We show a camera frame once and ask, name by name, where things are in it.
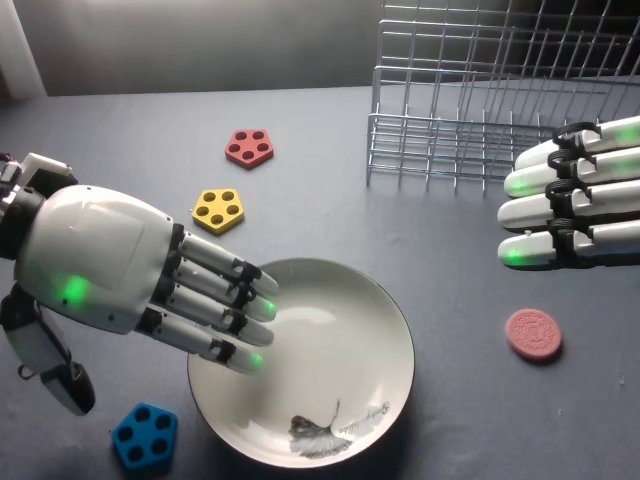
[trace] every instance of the yellow pentagon block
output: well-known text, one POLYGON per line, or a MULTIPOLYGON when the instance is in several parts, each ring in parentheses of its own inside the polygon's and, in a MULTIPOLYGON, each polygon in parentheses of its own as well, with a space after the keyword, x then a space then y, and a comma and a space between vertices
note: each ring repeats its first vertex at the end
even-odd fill
POLYGON ((243 218, 240 197, 232 188, 205 190, 193 207, 193 221, 214 235, 222 235, 243 218))

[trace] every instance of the wire grid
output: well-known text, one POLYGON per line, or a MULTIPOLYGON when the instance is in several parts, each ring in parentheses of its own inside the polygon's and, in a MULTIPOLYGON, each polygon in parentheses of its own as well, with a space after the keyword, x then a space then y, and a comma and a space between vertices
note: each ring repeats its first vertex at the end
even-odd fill
POLYGON ((640 16, 612 15, 612 0, 585 14, 581 3, 385 3, 367 185, 386 171, 398 182, 449 176, 454 188, 476 178, 484 191, 558 125, 637 115, 640 16), (566 11, 550 13, 560 3, 566 11))

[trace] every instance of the white robotic hand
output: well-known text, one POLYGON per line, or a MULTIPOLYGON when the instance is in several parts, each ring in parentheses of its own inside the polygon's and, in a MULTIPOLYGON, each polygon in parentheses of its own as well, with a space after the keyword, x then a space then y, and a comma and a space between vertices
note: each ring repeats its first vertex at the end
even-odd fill
POLYGON ((498 258, 518 270, 640 264, 640 117, 558 128, 505 179, 498 258))
POLYGON ((0 257, 15 260, 16 279, 0 325, 23 364, 78 414, 93 406, 93 389, 47 310, 242 373, 259 370, 262 357, 215 331, 273 342, 264 326, 276 315, 271 277, 140 200, 77 185, 67 165, 46 157, 0 164, 0 257))

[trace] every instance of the plate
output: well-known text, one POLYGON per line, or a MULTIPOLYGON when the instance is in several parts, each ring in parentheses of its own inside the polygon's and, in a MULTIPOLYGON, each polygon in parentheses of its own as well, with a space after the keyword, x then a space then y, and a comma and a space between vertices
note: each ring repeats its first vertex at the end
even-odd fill
POLYGON ((254 376, 188 359, 202 416, 260 462, 312 468, 362 452, 396 421, 414 375, 402 312, 364 274, 318 259, 261 267, 280 284, 273 344, 254 376))

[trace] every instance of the gray tabletop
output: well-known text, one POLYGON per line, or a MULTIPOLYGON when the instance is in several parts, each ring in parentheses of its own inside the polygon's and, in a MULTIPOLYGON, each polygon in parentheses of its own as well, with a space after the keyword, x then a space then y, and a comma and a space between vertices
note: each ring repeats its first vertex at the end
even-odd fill
MULTIPOLYGON (((640 467, 637 268, 513 272, 496 260, 499 186, 454 194, 449 180, 374 174, 365 188, 368 88, 49 98, 0 111, 0 148, 63 160, 83 183, 114 188, 191 224, 208 188, 236 188, 246 221, 220 244, 256 263, 310 256, 377 280, 407 317, 416 350, 410 403, 378 444, 342 465, 293 472, 235 453, 200 417, 186 354, 140 335, 61 319, 97 403, 58 405, 0 337, 3 480, 122 476, 110 431, 138 402, 179 417, 169 478, 635 478, 640 467), (266 128, 276 156, 246 172, 224 159, 238 128, 266 128), (515 310, 553 315, 554 365, 508 348, 515 310)), ((0 266, 0 291, 11 265, 0 266)))

